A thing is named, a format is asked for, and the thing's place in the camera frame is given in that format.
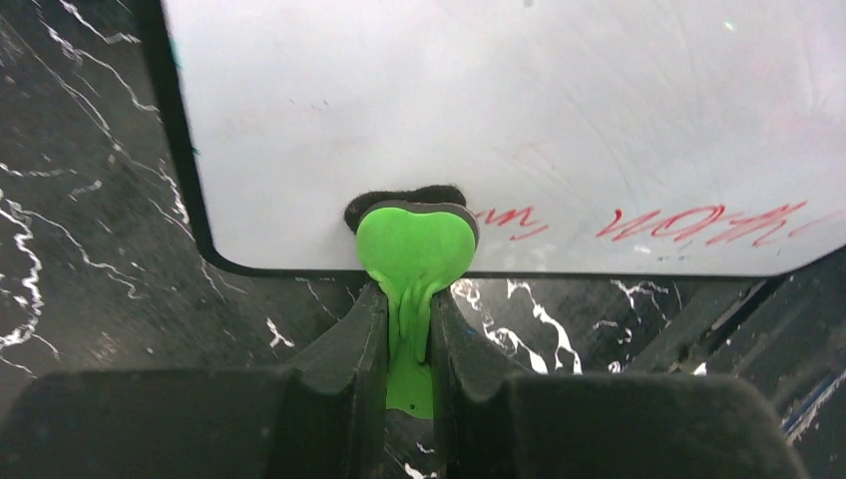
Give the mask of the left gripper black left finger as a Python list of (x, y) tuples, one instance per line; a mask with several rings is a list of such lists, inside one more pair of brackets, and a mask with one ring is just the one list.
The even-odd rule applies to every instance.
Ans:
[(281, 365), (53, 373), (1, 425), (5, 478), (377, 478), (387, 300)]

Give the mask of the green whiteboard eraser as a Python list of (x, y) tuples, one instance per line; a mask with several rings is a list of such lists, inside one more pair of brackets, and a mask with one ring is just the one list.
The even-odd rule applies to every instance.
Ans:
[(452, 185), (368, 192), (348, 204), (343, 218), (359, 262), (387, 298), (385, 405), (431, 419), (431, 302), (469, 270), (478, 222)]

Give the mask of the small whiteboard red writing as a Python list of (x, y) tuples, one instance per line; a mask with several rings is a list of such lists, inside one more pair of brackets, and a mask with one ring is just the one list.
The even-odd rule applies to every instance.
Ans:
[(138, 1), (202, 255), (356, 270), (452, 185), (475, 275), (770, 276), (845, 244), (841, 1)]

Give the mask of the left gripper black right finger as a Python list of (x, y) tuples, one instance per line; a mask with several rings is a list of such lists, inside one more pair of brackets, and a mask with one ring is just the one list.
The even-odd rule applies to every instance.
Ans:
[(804, 478), (777, 418), (725, 375), (532, 372), (432, 301), (442, 478)]

